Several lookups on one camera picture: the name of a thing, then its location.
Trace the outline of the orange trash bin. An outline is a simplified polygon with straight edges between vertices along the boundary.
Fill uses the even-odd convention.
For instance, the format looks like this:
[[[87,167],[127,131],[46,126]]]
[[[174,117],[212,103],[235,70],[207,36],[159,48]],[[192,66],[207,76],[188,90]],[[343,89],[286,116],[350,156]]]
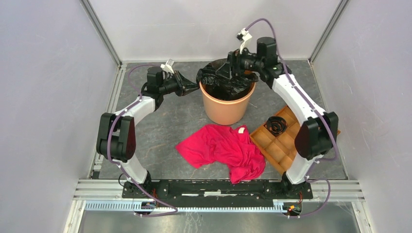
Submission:
[[[220,125],[232,125],[244,116],[250,97],[253,94],[256,83],[252,84],[249,93],[238,100],[224,101],[209,95],[202,85],[198,85],[202,92],[204,109],[210,120]]]

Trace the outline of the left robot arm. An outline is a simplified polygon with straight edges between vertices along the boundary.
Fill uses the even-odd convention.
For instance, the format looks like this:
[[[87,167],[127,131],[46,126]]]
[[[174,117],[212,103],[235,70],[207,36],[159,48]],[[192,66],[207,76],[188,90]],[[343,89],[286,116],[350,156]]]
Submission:
[[[122,171],[141,198],[151,195],[153,185],[149,171],[136,156],[137,124],[160,107],[165,95],[182,97],[199,89],[197,83],[169,65],[147,68],[147,81],[136,100],[117,112],[101,115],[96,142],[97,153]]]

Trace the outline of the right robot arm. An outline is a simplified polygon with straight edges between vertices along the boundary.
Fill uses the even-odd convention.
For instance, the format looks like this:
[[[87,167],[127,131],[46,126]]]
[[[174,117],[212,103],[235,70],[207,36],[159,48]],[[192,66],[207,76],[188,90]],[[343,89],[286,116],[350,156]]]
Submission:
[[[300,192],[301,183],[307,181],[314,163],[324,160],[331,149],[339,156],[337,134],[339,118],[335,112],[327,112],[313,101],[300,86],[284,59],[279,55],[276,39],[261,37],[257,51],[250,52],[251,35],[239,34],[240,47],[228,53],[225,66],[231,78],[239,78],[246,71],[259,76],[277,93],[297,118],[300,129],[294,140],[297,155],[285,172],[286,182],[281,193],[293,198]]]

